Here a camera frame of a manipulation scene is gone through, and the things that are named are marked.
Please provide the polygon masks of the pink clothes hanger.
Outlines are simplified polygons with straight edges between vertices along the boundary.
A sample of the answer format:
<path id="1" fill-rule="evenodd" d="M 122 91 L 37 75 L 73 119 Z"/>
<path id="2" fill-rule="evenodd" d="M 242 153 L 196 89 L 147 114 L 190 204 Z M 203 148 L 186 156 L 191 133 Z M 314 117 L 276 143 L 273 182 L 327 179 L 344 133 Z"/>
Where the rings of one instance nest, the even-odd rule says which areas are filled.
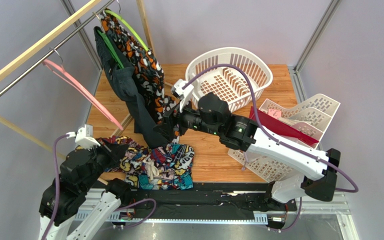
<path id="1" fill-rule="evenodd" d="M 109 121 L 115 124 L 119 130 L 124 130 L 122 124 L 107 110 L 107 108 L 101 104 L 94 95 L 92 95 L 78 80 L 70 75 L 63 66 L 63 58 L 54 47 L 49 47 L 54 53 L 56 53 L 61 64 L 56 64 L 51 60 L 45 59 L 42 65 L 51 70 L 56 76 L 68 83 L 74 89 L 76 89 L 81 95 L 83 95 L 96 109 L 100 111 Z"/>

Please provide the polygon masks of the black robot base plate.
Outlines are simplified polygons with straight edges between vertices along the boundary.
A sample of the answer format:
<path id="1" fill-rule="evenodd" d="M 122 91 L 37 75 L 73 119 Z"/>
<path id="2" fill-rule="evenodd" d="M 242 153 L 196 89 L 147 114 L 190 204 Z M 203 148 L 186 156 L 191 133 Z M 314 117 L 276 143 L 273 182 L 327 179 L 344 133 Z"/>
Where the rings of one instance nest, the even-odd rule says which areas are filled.
<path id="1" fill-rule="evenodd" d="M 253 212 L 281 217 L 297 212 L 295 200 L 276 203 L 266 198 L 268 187 L 267 183 L 195 182 L 187 190 L 132 189 L 121 206 L 145 200 L 132 208 L 137 218 L 155 214 L 156 218 L 246 220 Z"/>

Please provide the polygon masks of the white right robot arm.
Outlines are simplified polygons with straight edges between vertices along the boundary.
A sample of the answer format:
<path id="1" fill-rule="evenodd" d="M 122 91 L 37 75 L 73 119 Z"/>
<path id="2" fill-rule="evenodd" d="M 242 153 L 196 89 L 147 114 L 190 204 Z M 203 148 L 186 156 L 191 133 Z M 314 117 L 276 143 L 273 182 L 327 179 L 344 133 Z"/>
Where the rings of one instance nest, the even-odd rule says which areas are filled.
<path id="1" fill-rule="evenodd" d="M 334 197 L 339 173 L 336 168 L 341 156 L 338 150 L 311 149 L 260 128 L 255 120 L 231 113 L 227 102 L 213 93 L 202 97 L 197 109 L 181 108 L 177 104 L 153 129 L 171 141 L 175 138 L 175 126 L 181 136 L 189 129 L 215 135 L 229 149 L 240 150 L 248 156 L 265 156 L 298 171 L 295 176 L 270 182 L 265 194 L 268 199 L 287 203 L 308 196 L 330 202 Z"/>

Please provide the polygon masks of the colourful comic print shorts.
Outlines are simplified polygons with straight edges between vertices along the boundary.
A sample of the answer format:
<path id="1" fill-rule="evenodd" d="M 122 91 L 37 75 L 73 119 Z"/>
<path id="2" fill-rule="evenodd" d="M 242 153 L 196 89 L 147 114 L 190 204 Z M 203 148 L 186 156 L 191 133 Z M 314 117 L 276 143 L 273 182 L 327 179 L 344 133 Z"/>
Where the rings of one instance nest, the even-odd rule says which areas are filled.
<path id="1" fill-rule="evenodd" d="M 127 136 L 111 136 L 101 140 L 128 145 L 118 166 L 106 172 L 124 173 L 124 181 L 131 186 L 141 190 L 189 190 L 194 187 L 192 167 L 195 150 L 192 146 L 169 143 L 151 149 Z"/>

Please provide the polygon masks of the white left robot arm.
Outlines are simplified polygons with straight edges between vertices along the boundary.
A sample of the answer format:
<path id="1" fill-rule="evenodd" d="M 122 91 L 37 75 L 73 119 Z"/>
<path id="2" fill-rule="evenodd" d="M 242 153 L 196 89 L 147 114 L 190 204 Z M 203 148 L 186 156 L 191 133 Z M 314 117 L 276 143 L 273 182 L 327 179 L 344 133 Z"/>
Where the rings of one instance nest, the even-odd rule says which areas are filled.
<path id="1" fill-rule="evenodd" d="M 67 155 L 52 185 L 42 195 L 40 240 L 91 240 L 117 208 L 131 202 L 131 185 L 118 178 L 110 180 L 91 213 L 69 233 L 89 190 L 104 170 L 120 162 L 128 148 L 127 144 L 107 143 Z"/>

